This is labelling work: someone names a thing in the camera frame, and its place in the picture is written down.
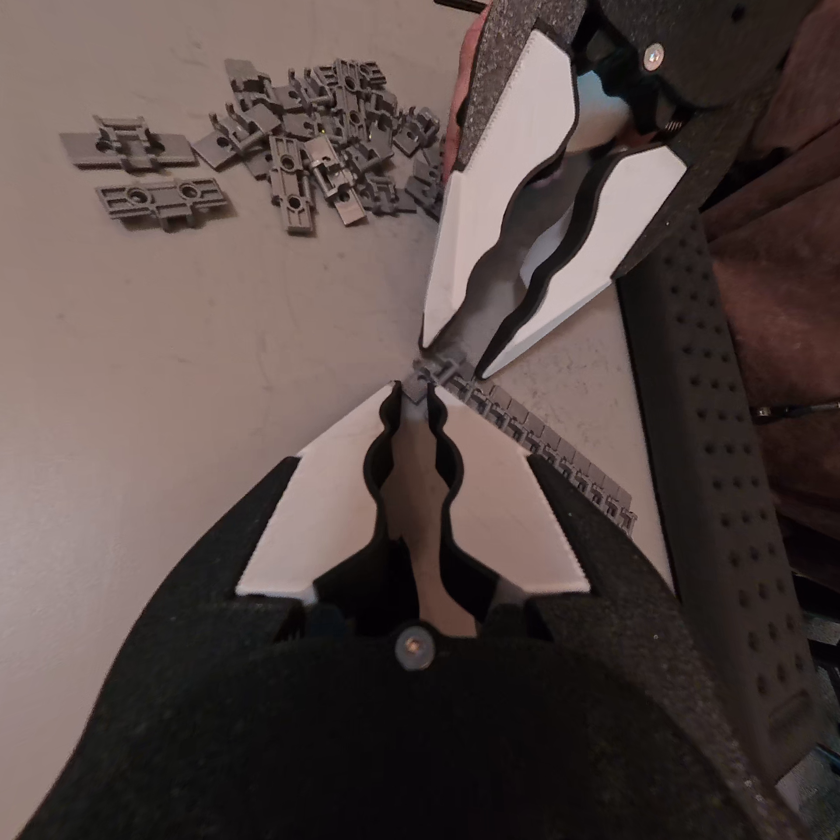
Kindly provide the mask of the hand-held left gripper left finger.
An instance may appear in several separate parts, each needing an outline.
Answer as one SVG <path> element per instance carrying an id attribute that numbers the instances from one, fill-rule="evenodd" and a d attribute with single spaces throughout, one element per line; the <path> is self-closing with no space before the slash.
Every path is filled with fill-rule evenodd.
<path id="1" fill-rule="evenodd" d="M 396 382 L 314 438 L 291 460 L 286 488 L 237 585 L 237 595 L 372 601 L 386 581 L 387 533 L 372 474 L 401 406 Z"/>

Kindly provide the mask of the pile of grey track links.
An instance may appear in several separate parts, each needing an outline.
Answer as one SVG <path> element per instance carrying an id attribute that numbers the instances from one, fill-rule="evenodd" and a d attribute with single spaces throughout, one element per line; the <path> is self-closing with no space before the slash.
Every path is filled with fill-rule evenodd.
<path id="1" fill-rule="evenodd" d="M 246 59 L 228 58 L 224 68 L 232 101 L 223 114 L 209 115 L 211 129 L 200 140 L 155 132 L 143 117 L 94 117 L 93 132 L 59 136 L 78 169 L 143 177 L 97 188 L 110 218 L 169 229 L 225 208 L 214 177 L 168 177 L 204 163 L 213 172 L 243 165 L 267 184 L 289 235 L 315 234 L 319 198 L 345 227 L 415 211 L 439 219 L 440 121 L 429 108 L 401 108 L 375 61 L 338 58 L 301 74 L 290 69 L 281 85 Z"/>

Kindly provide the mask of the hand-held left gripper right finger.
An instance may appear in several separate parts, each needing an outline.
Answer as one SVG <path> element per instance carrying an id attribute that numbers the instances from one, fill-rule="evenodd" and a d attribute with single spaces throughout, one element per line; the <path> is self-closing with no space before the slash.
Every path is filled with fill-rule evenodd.
<path id="1" fill-rule="evenodd" d="M 427 388 L 427 413 L 447 486 L 439 551 L 446 592 L 456 601 L 589 593 L 525 449 L 444 388 Z"/>

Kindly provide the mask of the grey desk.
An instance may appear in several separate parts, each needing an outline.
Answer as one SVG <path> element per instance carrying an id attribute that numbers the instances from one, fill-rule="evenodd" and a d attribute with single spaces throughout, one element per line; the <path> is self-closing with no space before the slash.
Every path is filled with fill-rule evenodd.
<path id="1" fill-rule="evenodd" d="M 199 139 L 226 58 L 284 80 L 376 60 L 447 116 L 474 17 L 433 2 L 2 2 L 2 838 L 63 769 L 131 626 L 182 556 L 284 457 L 417 353 L 436 224 L 287 235 L 267 186 L 227 213 L 112 221 L 63 132 L 145 117 Z"/>

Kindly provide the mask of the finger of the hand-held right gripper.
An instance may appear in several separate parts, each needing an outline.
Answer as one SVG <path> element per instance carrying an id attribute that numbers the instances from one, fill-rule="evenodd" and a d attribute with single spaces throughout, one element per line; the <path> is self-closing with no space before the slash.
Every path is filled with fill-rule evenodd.
<path id="1" fill-rule="evenodd" d="M 502 321 L 476 375 L 498 373 L 607 288 L 686 170 L 664 144 L 598 161 L 575 196 L 560 243 L 534 267 L 523 300 Z"/>
<path id="2" fill-rule="evenodd" d="M 424 349 L 464 303 L 469 277 L 495 247 L 522 185 L 563 150 L 578 110 L 569 54 L 534 29 L 469 162 L 449 177 L 428 276 Z"/>

